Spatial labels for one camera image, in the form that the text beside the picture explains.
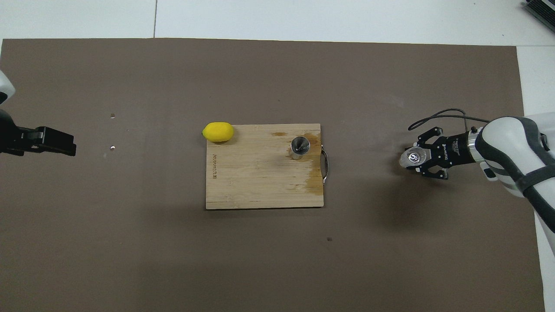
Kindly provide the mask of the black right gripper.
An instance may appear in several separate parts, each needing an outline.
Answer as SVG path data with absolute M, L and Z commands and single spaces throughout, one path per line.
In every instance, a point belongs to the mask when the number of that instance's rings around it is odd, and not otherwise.
M 424 150 L 443 150 L 442 164 L 452 167 L 475 163 L 469 147 L 469 132 L 455 136 L 444 136 L 440 127 L 433 127 L 418 136 L 416 147 Z M 438 165 L 435 161 L 424 162 L 415 168 L 422 177 L 448 180 L 448 169 Z

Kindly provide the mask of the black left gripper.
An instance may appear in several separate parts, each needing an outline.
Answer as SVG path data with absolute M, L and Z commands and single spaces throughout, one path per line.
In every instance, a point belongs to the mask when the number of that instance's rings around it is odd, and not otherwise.
M 20 148 L 31 153 L 60 153 L 76 156 L 77 145 L 71 134 L 55 130 L 50 127 L 36 127 L 34 129 L 18 127 L 12 117 L 4 110 L 0 110 L 0 152 L 14 156 L 21 156 L 22 152 L 13 149 L 13 144 L 19 137 Z

